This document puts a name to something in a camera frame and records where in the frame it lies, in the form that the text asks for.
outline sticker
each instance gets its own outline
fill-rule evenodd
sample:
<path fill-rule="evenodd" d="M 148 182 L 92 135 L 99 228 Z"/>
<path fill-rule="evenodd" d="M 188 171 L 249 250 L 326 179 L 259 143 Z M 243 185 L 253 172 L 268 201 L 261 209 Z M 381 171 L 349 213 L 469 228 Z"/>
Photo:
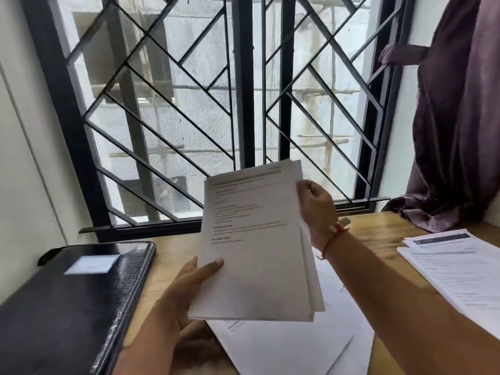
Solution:
<path fill-rule="evenodd" d="M 84 255 L 64 275 L 107 273 L 120 255 Z"/>

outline desk surface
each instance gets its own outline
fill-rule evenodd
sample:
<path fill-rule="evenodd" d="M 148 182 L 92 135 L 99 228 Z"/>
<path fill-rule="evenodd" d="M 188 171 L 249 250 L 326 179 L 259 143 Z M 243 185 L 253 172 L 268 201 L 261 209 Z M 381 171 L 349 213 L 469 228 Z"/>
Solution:
<path fill-rule="evenodd" d="M 401 246 L 401 241 L 404 237 L 422 235 L 426 234 L 426 232 L 412 226 L 409 222 L 391 212 L 363 214 L 350 216 L 349 218 L 352 220 L 349 226 L 351 228 L 351 233 L 368 248 L 373 250 L 386 264 L 416 285 L 427 290 L 429 296 L 438 295 L 437 291 L 434 290 L 434 288 L 396 251 L 396 247 Z M 500 228 L 483 222 L 468 224 L 466 227 L 472 234 L 479 238 L 493 245 L 500 246 Z M 132 342 L 154 303 L 175 278 L 182 265 L 194 257 L 199 250 L 199 233 L 159 237 L 153 238 L 152 240 L 157 244 L 157 256 L 128 329 L 124 346 Z M 211 332 L 205 323 L 203 323 L 203 325 L 198 324 L 196 328 L 205 329 L 203 337 L 208 338 L 208 340 L 211 341 L 211 345 L 218 346 L 218 342 L 215 342 L 215 340 L 210 337 Z M 214 353 L 220 351 L 220 348 L 217 347 Z M 176 360 L 176 356 L 183 357 L 181 353 L 176 351 L 174 361 Z M 199 362 L 195 365 L 191 363 L 189 367 L 194 366 L 195 368 L 191 368 L 189 374 L 208 375 L 212 373 L 224 373 L 225 375 L 236 373 L 232 370 L 230 361 L 225 358 L 224 355 L 216 355 L 216 358 L 217 363 L 213 363 L 213 366 L 216 368 L 210 367 L 212 366 L 210 363 L 210 356 L 207 356 L 205 363 Z M 172 372 L 179 374 L 188 373 L 182 370 L 173 370 Z M 394 359 L 392 359 L 378 338 L 375 338 L 373 343 L 368 374 L 403 374 L 403 371 L 399 368 Z"/>

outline white wall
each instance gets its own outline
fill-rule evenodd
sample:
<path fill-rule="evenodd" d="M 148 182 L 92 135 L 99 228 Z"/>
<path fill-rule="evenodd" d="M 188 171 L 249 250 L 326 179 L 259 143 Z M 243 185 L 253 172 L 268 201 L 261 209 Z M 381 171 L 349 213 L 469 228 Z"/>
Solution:
<path fill-rule="evenodd" d="M 47 250 L 95 241 L 19 0 L 0 0 L 0 302 Z"/>
<path fill-rule="evenodd" d="M 429 46 L 434 30 L 448 0 L 416 0 L 409 43 Z M 406 191 L 411 165 L 415 157 L 411 126 L 415 116 L 417 79 L 416 66 L 403 70 L 392 123 L 389 148 L 385 159 L 380 196 L 396 197 Z M 378 203 L 380 210 L 385 202 Z"/>

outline bracelet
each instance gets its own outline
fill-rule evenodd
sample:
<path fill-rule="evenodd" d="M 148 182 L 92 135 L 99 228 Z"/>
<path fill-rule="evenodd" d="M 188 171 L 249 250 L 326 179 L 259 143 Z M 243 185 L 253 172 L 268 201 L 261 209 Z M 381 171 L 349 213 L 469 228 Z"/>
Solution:
<path fill-rule="evenodd" d="M 321 250 L 321 259 L 325 259 L 324 254 L 327 251 L 328 245 L 337 237 L 340 233 L 347 232 L 349 229 L 346 229 L 345 226 L 349 225 L 351 221 L 347 218 L 341 218 L 337 223 L 334 223 L 331 227 L 328 228 L 333 235 L 327 241 L 327 244 L 324 246 L 323 250 Z"/>

